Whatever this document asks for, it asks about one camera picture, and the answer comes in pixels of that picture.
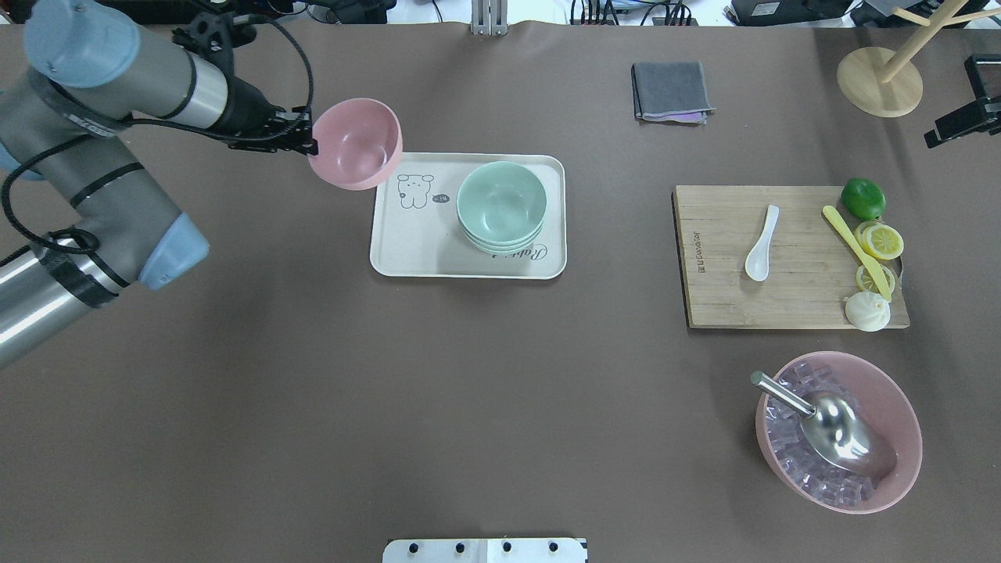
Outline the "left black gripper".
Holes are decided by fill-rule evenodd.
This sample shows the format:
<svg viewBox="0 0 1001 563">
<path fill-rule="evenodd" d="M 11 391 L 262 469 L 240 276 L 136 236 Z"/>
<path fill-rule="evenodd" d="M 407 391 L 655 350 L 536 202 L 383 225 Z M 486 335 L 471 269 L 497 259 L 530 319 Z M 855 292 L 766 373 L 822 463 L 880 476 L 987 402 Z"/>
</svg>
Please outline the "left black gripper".
<svg viewBox="0 0 1001 563">
<path fill-rule="evenodd" d="M 310 109 L 285 111 L 270 103 L 264 93 L 246 82 L 228 85 L 228 135 L 233 138 L 264 138 L 285 129 L 311 128 Z M 276 150 L 318 154 L 318 142 L 311 134 L 285 134 L 271 139 Z"/>
</svg>

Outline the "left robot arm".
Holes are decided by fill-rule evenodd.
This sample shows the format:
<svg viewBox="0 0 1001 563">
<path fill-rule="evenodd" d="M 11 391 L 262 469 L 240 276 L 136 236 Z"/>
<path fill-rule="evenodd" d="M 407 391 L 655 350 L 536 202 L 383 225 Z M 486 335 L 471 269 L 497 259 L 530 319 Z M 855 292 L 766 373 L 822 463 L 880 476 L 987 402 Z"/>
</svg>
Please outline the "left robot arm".
<svg viewBox="0 0 1001 563">
<path fill-rule="evenodd" d="M 310 103 L 275 106 L 235 75 L 264 14 L 198 3 L 171 38 L 96 1 L 38 1 L 29 67 L 2 96 L 2 210 L 26 245 L 2 261 L 2 364 L 112 303 L 160 289 L 210 245 L 120 139 L 164 126 L 232 149 L 316 156 Z"/>
</svg>

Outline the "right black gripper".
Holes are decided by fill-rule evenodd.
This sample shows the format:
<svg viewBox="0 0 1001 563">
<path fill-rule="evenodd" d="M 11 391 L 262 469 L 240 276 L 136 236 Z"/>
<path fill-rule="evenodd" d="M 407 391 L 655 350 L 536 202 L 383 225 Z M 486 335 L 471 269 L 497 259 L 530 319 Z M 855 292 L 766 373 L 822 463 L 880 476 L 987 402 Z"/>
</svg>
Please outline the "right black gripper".
<svg viewBox="0 0 1001 563">
<path fill-rule="evenodd" d="M 934 127 L 924 134 L 929 149 L 986 126 L 998 126 L 1000 117 L 1000 56 L 971 55 L 965 62 L 974 101 L 936 119 Z"/>
</svg>

